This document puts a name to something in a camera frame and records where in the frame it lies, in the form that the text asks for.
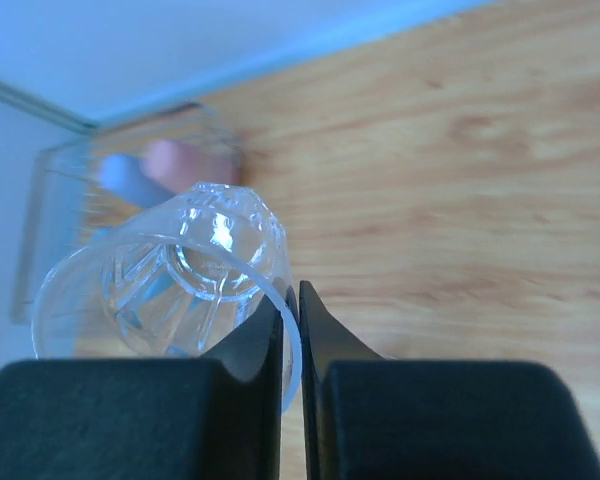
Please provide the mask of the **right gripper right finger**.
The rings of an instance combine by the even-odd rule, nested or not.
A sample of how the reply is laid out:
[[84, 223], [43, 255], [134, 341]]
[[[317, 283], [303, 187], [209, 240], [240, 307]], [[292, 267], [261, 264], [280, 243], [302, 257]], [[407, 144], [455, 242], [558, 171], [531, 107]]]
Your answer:
[[387, 360], [299, 289], [311, 479], [600, 479], [574, 398], [550, 368]]

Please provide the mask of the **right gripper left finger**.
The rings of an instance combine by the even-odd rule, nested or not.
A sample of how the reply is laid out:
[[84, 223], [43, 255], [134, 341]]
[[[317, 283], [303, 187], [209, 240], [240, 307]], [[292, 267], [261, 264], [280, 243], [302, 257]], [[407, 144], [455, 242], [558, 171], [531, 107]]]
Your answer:
[[199, 358], [0, 370], [0, 479], [275, 479], [283, 325], [263, 299]]

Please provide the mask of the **clear glass tumbler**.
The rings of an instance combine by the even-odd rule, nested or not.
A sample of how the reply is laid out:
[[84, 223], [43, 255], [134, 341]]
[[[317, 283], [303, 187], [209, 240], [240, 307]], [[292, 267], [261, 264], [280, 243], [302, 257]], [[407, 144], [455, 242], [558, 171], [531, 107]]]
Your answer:
[[34, 302], [37, 358], [198, 357], [270, 301], [284, 325], [282, 404], [299, 388], [287, 232], [246, 187], [200, 183], [58, 262]]

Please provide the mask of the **purple plastic cup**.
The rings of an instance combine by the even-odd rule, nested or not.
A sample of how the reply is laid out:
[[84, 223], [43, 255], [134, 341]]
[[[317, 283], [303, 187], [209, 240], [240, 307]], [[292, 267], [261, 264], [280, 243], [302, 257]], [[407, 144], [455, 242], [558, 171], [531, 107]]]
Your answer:
[[107, 192], [142, 209], [153, 208], [174, 194], [146, 177], [140, 161], [127, 154], [112, 154], [102, 159], [98, 183]]

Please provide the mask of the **pink plastic cup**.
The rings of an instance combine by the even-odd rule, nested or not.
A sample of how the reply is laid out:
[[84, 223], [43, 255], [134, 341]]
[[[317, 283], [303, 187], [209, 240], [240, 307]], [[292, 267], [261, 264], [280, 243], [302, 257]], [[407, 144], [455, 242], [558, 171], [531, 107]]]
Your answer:
[[240, 181], [240, 167], [230, 156], [168, 139], [148, 145], [141, 159], [141, 170], [150, 180], [174, 194], [201, 182], [237, 185]]

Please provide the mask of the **left aluminium corner post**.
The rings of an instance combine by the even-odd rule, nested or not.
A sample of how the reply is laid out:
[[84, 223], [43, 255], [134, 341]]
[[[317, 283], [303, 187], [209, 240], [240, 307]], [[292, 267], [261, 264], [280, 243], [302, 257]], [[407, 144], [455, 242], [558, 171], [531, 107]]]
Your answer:
[[30, 95], [0, 80], [0, 102], [44, 121], [86, 134], [98, 128], [98, 123]]

